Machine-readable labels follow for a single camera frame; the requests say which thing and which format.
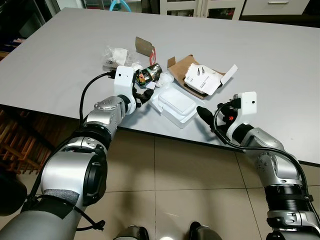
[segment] cabinet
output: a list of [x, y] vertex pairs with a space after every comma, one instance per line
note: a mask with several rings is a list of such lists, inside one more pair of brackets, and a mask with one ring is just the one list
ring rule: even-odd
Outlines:
[[160, 14], [238, 20], [245, 0], [160, 0]]
[[247, 0], [242, 15], [301, 15], [309, 0]]

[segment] white plastic packaging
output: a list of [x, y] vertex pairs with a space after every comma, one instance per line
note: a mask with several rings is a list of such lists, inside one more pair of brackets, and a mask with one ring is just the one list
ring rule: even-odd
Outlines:
[[102, 62], [103, 66], [107, 68], [117, 68], [118, 66], [139, 68], [141, 66], [136, 52], [110, 46], [105, 48]]
[[197, 106], [205, 103], [170, 82], [156, 89], [148, 102], [179, 128], [185, 128], [197, 115]]
[[172, 83], [175, 80], [174, 76], [171, 75], [170, 72], [166, 71], [166, 72], [162, 72], [160, 73], [160, 77], [158, 82], [156, 83], [156, 86], [158, 88], [166, 85], [167, 83]]
[[233, 65], [224, 75], [205, 65], [192, 63], [185, 74], [184, 83], [201, 94], [212, 95], [221, 85], [224, 85], [238, 70]]

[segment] brown cardboard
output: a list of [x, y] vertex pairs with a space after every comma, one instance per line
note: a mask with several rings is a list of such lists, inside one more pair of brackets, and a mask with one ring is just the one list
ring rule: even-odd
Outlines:
[[[199, 63], [195, 60], [195, 58], [192, 54], [186, 56], [184, 59], [182, 59], [178, 62], [176, 62], [176, 57], [172, 57], [172, 58], [168, 59], [167, 67], [168, 67], [169, 72], [177, 80], [177, 82], [179, 83], [179, 85], [181, 87], [183, 87], [185, 90], [187, 90], [192, 95], [194, 95], [200, 99], [204, 99], [205, 97], [208, 96], [208, 94], [199, 93], [196, 90], [189, 87], [187, 84], [185, 84], [186, 73], [187, 73], [188, 68], [191, 64], [199, 65]], [[216, 72], [223, 75], [223, 76], [225, 75], [224, 72], [219, 72], [219, 71], [216, 71]]]
[[155, 64], [156, 61], [156, 48], [151, 42], [146, 41], [138, 36], [135, 37], [135, 50], [137, 53], [145, 55], [150, 59], [150, 65]]

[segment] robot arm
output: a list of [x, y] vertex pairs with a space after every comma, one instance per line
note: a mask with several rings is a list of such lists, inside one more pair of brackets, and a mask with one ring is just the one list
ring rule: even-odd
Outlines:
[[[225, 144], [244, 150], [254, 164], [269, 208], [267, 223], [273, 229], [267, 240], [319, 240], [319, 217], [299, 162], [285, 152], [280, 141], [249, 124], [257, 112], [256, 93], [240, 93], [220, 103], [214, 116], [203, 107], [197, 111], [212, 132]], [[218, 126], [220, 111], [225, 124]]]
[[[21, 213], [0, 231], [1, 240], [72, 240], [76, 230], [103, 230], [105, 222], [95, 223], [84, 211], [106, 191], [107, 154], [117, 126], [152, 95], [137, 94], [134, 83], [133, 68], [119, 66], [115, 96], [97, 102], [83, 125], [48, 158]], [[81, 216], [92, 226], [77, 229]]]

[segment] cabinet handle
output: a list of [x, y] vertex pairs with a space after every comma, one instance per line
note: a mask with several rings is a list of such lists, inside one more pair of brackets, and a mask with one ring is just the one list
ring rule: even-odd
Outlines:
[[268, 1], [268, 4], [288, 4], [289, 1]]

